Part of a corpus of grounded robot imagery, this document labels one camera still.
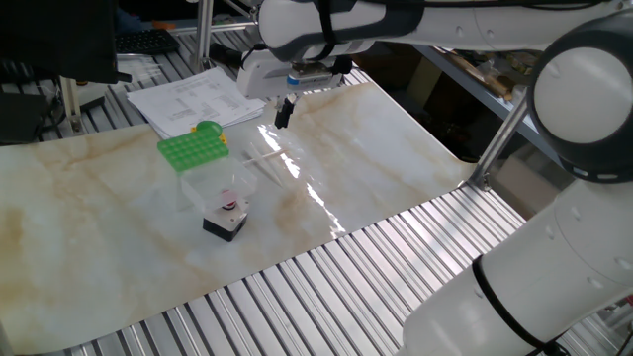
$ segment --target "metal grating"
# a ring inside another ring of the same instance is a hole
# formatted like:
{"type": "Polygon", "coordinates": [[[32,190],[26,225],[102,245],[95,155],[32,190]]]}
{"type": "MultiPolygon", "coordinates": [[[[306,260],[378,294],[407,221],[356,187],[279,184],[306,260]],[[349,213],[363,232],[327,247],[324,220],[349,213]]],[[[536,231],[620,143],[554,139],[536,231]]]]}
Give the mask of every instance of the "metal grating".
{"type": "MultiPolygon", "coordinates": [[[[110,88],[104,105],[82,115],[89,133],[146,123],[126,92],[193,74],[195,32],[175,35],[179,51],[155,57],[163,75],[110,88]]],[[[239,50],[252,43],[245,26],[215,31],[212,39],[239,50]]],[[[370,80],[355,69],[344,84],[370,80]]],[[[2,90],[51,95],[53,84],[2,90]]],[[[39,140],[69,136],[61,125],[39,140]]],[[[46,355],[392,355],[407,315],[523,223],[495,192],[466,185],[195,301],[46,355]]],[[[613,355],[622,341],[596,315],[562,339],[579,356],[613,355]]]]}

